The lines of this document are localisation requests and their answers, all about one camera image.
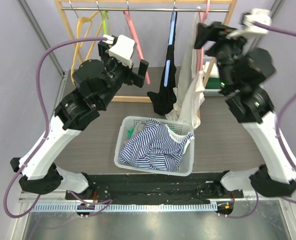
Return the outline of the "blue striped tank top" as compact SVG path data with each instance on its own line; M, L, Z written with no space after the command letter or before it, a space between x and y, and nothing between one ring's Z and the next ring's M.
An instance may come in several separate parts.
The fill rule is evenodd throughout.
M191 132L178 135L168 125L151 118L121 149L118 160L140 169L173 172L193 140Z

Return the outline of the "yellow hanger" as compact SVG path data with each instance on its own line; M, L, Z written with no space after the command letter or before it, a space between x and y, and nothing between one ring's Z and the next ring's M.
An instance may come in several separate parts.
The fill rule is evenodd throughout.
M92 27L92 19L98 14L99 12L98 11L95 11L92 15L90 15L89 17L86 17L86 16L83 16L83 17L80 17L78 18L78 23L77 23L77 39L80 39L80 38L86 38L89 34L89 31ZM81 36L81 32L82 32L82 27L85 23L90 23L86 33L84 36ZM72 83L75 84L74 82L74 78L73 78L73 73L74 73L74 70L75 70L75 65L76 65L76 60L77 60L77 55L78 55L78 52L80 50L80 48L82 47L83 45L83 42L77 42L76 43L76 46L75 46L75 51L74 51L74 56L73 56L73 61L72 61L72 66L71 66L71 80L72 80Z

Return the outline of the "grey tank top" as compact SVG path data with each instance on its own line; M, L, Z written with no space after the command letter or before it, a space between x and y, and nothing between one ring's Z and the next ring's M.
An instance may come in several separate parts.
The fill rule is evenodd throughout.
M134 127L134 130L133 130L133 132L132 132L132 136L134 137L134 136L136 136L139 132L141 132L141 131L145 128L146 124L147 124L147 122L144 121L144 120L139 121L139 122L137 123L137 125Z

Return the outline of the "green tank top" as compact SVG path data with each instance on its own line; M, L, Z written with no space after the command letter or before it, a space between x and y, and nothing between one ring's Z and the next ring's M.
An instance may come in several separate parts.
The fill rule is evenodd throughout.
M132 137L133 132L134 132L134 128L131 128L127 131L129 139Z

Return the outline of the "lime green hanger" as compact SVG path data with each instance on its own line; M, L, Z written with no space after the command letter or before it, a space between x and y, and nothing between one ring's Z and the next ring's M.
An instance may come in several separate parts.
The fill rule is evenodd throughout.
M110 29L109 29L109 13L108 11L101 11L101 18L102 18L102 30L103 34L109 35Z

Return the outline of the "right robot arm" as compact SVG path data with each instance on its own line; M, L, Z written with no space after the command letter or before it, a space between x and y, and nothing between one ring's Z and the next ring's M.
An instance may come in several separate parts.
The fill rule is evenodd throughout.
M279 144L282 134L275 126L274 105L261 87L276 71L270 53L259 47L243 52L247 34L219 21L199 23L196 30L194 48L212 42L206 54L217 61L220 94L264 159L259 167L224 171L214 193L223 198L234 190L253 189L264 197L291 196L296 190L296 159Z

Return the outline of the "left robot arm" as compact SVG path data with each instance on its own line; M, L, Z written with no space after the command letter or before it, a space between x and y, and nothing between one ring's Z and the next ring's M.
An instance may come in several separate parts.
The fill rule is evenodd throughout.
M39 138L33 148L22 158L13 158L15 172L23 167L19 184L23 191L46 195L56 189L76 193L90 199L95 185L89 176L58 167L54 161L65 146L99 117L121 88L122 84L141 88L149 63L140 61L139 70L133 72L131 60L135 41L100 41L100 59L88 59L71 75L76 88L62 98L47 124L48 132Z

